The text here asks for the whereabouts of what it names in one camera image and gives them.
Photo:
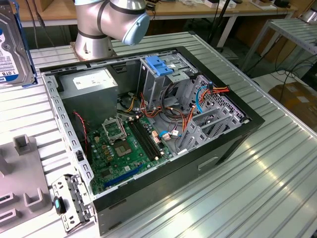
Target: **motherboard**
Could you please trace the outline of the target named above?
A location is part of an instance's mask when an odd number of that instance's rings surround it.
[[[120,125],[126,133],[125,139],[109,140],[122,132],[115,123],[88,133],[92,151],[90,166],[95,175],[91,182],[94,194],[172,157],[165,143],[153,136],[156,132],[147,118],[124,122],[119,120]]]

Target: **desk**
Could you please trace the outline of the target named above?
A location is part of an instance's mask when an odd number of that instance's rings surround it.
[[[237,4],[235,8],[228,8],[224,17],[230,17],[223,34],[218,43],[218,47],[223,47],[234,22],[238,16],[255,16],[255,15],[286,15],[285,18],[290,18],[297,9],[291,7],[290,9],[278,8],[270,10],[261,10],[254,6],[247,0],[242,4]],[[158,2],[156,4],[156,20],[169,19],[191,19],[191,18],[208,18],[214,17],[216,8],[210,8],[204,4],[197,4],[196,6],[186,6],[181,2]],[[151,11],[148,11],[149,16],[153,16]],[[21,9],[20,16],[22,26],[32,27],[31,17],[27,10]],[[47,26],[59,25],[76,25],[76,10],[72,0],[54,0],[41,16]]]
[[[107,238],[310,237],[317,227],[317,134],[197,35],[145,37],[118,55],[185,46],[265,119],[223,164],[111,230]],[[70,46],[31,51],[39,68],[77,62]],[[36,86],[0,90],[0,144],[36,138],[51,196],[52,182],[73,173],[42,79]],[[67,237],[97,237],[93,222]],[[2,237],[66,237],[53,208]]]

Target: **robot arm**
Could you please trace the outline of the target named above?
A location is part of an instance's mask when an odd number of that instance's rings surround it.
[[[112,56],[110,37],[127,45],[139,43],[150,23],[144,0],[76,0],[75,5],[75,50],[85,60]]]

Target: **green motherboard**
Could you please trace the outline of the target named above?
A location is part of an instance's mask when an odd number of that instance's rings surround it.
[[[98,130],[88,133],[92,149],[92,158],[89,163],[95,175],[91,182],[94,194],[101,193],[111,186],[117,185],[133,175],[142,173],[172,157],[163,142],[155,143],[152,136],[154,129],[147,118],[141,118],[137,123],[142,125],[139,130],[133,128],[130,122],[123,122],[122,125],[127,137],[125,140],[116,140],[113,144],[110,143],[102,126]],[[142,134],[142,137],[140,137],[139,131],[142,129],[146,134]],[[115,128],[111,128],[110,133],[113,135],[115,130]],[[145,153],[145,151],[148,153],[148,146],[146,148],[141,147],[141,144],[146,145],[144,144],[145,141],[138,141],[134,133],[138,134],[139,140],[143,140],[145,137],[151,139],[152,145],[156,147],[154,150],[160,153],[159,158],[149,157]]]

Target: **metal workbench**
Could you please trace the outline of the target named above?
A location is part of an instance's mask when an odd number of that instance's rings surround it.
[[[105,237],[310,237],[317,228],[317,135],[196,35],[113,41],[118,55],[185,46],[264,119],[225,163],[131,218]],[[32,51],[36,68],[77,61],[69,46]],[[0,143],[35,136],[48,186],[73,168],[42,80],[0,93]],[[0,237],[64,237],[55,209]],[[90,222],[69,237],[96,237]]]
[[[267,47],[264,49],[262,55],[272,47],[280,35],[286,37],[303,49],[297,54],[295,59],[298,59],[305,50],[313,55],[317,54],[317,25],[309,25],[297,18],[268,20],[247,53],[241,70],[246,69],[252,55],[257,50],[259,44],[269,29],[273,29],[276,33],[268,43]]]

